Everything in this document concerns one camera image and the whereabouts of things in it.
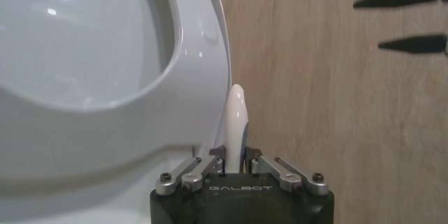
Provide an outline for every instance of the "screw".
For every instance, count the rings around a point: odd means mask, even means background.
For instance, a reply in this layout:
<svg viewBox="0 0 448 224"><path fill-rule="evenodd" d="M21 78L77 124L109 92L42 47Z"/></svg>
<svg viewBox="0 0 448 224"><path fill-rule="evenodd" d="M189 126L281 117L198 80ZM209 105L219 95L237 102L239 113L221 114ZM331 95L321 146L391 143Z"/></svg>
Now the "screw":
<svg viewBox="0 0 448 224"><path fill-rule="evenodd" d="M166 183L171 180L171 174L170 173L163 173L161 174L161 182Z"/></svg>
<svg viewBox="0 0 448 224"><path fill-rule="evenodd" d="M325 182L325 175L322 173L314 173L314 182L317 183Z"/></svg>

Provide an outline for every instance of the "white toilet seat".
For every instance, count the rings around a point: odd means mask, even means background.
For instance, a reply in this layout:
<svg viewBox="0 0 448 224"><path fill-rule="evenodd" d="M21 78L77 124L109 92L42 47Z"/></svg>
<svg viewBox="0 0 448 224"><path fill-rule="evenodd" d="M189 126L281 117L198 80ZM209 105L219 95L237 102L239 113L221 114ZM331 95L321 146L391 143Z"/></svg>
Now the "white toilet seat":
<svg viewBox="0 0 448 224"><path fill-rule="evenodd" d="M217 142L231 84L223 20L211 0L169 2L173 58L138 91L81 106L0 83L2 223L147 223L155 178L191 155L191 145ZM22 10L35 15L62 13L27 4ZM0 13L0 38L14 28Z"/></svg>
<svg viewBox="0 0 448 224"><path fill-rule="evenodd" d="M177 30L173 59L157 80L133 95L82 108L0 87L2 177L97 173L169 145L214 141L230 88L219 21L211 0L169 1ZM35 15L33 9L25 12Z"/></svg>

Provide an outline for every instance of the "white plastic object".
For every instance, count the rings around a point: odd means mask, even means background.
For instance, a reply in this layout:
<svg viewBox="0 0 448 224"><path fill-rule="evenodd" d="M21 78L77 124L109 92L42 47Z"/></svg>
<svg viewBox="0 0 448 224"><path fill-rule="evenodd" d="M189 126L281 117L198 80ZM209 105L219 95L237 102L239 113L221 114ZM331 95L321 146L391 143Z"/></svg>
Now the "white plastic object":
<svg viewBox="0 0 448 224"><path fill-rule="evenodd" d="M239 84L233 86L226 111L226 172L239 173L247 141L249 114L245 90Z"/></svg>
<svg viewBox="0 0 448 224"><path fill-rule="evenodd" d="M0 6L2 178L93 174L215 141L230 66L211 0Z"/></svg>

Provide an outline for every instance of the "white ceramic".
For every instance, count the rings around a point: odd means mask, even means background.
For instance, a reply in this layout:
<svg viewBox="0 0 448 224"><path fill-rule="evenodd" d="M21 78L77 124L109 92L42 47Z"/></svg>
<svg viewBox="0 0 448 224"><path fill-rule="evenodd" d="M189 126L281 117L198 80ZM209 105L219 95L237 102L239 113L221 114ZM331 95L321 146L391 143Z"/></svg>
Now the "white ceramic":
<svg viewBox="0 0 448 224"><path fill-rule="evenodd" d="M218 2L0 0L0 223L147 221L154 178L222 130Z"/></svg>
<svg viewBox="0 0 448 224"><path fill-rule="evenodd" d="M239 84L233 86L226 109L226 172L239 173L245 148L247 146L249 114L245 90Z"/></svg>

